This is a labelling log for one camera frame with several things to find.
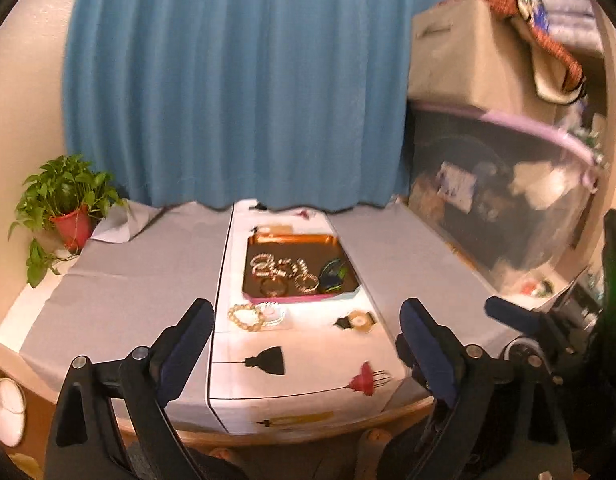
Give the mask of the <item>copper jewelry tray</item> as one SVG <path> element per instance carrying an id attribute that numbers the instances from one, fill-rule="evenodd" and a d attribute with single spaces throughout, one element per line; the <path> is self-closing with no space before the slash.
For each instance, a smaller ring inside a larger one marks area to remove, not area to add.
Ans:
<path id="1" fill-rule="evenodd" d="M 348 273 L 341 292 L 322 294 L 319 276 L 325 263 L 342 258 Z M 333 234 L 265 234 L 248 238 L 242 293 L 257 302 L 294 302 L 350 295 L 360 281 L 351 260 Z"/>

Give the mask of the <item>grey table cloth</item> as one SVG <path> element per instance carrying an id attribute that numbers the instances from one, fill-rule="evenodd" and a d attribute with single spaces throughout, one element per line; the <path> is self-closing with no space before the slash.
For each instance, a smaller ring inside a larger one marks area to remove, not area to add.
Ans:
<path id="1" fill-rule="evenodd" d="M 178 428 L 228 434 L 208 403 L 208 379 L 233 207 L 216 212 L 190 203 L 165 212 L 129 242 L 88 242 L 46 300 L 22 355 L 58 388 L 76 356 L 95 362 L 121 359 L 153 342 L 204 298 L 212 304 L 213 330 L 167 412 Z M 512 339 L 511 330 L 485 313 L 490 288 L 407 207 L 359 207 L 326 215 L 357 265 L 395 349 L 400 307 L 410 298 L 421 300 L 463 344 L 478 344 L 491 356 Z M 400 362 L 405 379 L 384 415 L 425 396 Z"/>

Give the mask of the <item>clear plastic storage bin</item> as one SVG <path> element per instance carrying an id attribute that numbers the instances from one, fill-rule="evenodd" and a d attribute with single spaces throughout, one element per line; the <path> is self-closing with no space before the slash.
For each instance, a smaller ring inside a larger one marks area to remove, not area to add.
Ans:
<path id="1" fill-rule="evenodd" d="M 524 116 L 411 108 L 415 214 L 500 292 L 550 272 L 596 192 L 590 148 Z"/>

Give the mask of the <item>white object on floor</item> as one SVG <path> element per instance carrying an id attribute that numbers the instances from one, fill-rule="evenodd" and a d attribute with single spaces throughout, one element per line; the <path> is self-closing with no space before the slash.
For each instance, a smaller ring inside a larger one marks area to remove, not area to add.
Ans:
<path id="1" fill-rule="evenodd" d="M 16 448 L 26 430 L 27 399 L 20 385 L 8 377 L 0 377 L 0 441 Z"/>

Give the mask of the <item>black green smart watch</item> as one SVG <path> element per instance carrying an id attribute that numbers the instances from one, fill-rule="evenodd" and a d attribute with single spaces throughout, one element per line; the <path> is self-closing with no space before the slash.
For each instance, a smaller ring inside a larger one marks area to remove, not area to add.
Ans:
<path id="1" fill-rule="evenodd" d="M 319 291 L 322 294 L 341 292 L 347 273 L 347 264 L 342 258 L 329 260 L 328 263 L 325 263 L 317 277 L 319 279 Z"/>

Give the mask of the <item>green potted plant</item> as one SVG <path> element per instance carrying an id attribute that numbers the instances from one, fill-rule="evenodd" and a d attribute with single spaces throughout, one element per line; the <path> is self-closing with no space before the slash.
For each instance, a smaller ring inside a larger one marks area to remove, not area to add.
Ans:
<path id="1" fill-rule="evenodd" d="M 67 254 L 47 250 L 32 237 L 26 261 L 27 284 L 36 287 L 47 273 L 57 275 L 58 264 L 79 256 L 95 226 L 114 206 L 124 204 L 114 186 L 114 176 L 94 169 L 82 155 L 60 155 L 44 162 L 24 180 L 8 232 L 25 228 L 33 234 L 54 234 Z"/>

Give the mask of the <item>beige fabric storage box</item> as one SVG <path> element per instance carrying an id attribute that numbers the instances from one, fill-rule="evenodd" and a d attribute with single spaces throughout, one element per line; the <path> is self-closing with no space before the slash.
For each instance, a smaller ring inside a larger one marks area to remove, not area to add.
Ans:
<path id="1" fill-rule="evenodd" d="M 408 99 L 553 122 L 539 98 L 528 44 L 484 0 L 454 0 L 412 20 Z"/>

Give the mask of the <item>blue curtain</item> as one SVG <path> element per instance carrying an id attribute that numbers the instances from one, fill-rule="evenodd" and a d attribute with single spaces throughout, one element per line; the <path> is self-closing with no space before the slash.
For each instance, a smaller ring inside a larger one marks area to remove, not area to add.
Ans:
<path id="1" fill-rule="evenodd" d="M 384 206 L 407 191 L 411 21 L 441 0 L 76 0 L 71 153 L 138 202 Z"/>

